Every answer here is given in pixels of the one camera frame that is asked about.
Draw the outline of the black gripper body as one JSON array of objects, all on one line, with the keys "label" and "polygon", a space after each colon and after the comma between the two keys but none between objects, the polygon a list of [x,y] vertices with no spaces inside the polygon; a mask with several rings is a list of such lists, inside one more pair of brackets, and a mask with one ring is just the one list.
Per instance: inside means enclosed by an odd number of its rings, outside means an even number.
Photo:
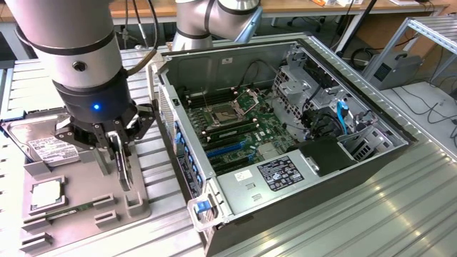
[{"label": "black gripper body", "polygon": [[101,124],[105,133],[114,131],[113,120],[134,105],[125,72],[92,88],[69,88],[57,82],[53,85],[70,115],[69,122]]}]

